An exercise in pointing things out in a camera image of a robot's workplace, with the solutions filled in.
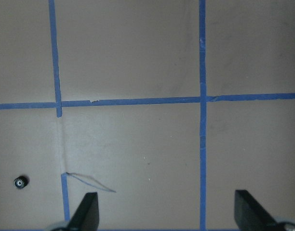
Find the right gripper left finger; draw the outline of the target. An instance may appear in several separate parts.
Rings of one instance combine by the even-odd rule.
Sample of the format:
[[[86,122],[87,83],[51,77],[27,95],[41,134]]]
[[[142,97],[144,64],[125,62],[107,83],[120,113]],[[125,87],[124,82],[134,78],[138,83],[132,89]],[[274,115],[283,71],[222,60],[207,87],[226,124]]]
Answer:
[[[48,231],[97,231],[99,226],[99,204],[97,192],[88,192],[83,197],[74,215],[68,222],[47,227]]]

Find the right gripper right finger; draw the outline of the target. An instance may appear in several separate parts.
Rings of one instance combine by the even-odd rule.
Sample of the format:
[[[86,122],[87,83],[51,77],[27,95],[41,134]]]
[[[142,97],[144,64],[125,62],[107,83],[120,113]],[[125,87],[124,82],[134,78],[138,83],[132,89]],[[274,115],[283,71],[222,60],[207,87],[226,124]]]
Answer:
[[[234,219],[241,231],[295,231],[295,223],[277,221],[247,190],[235,191]]]

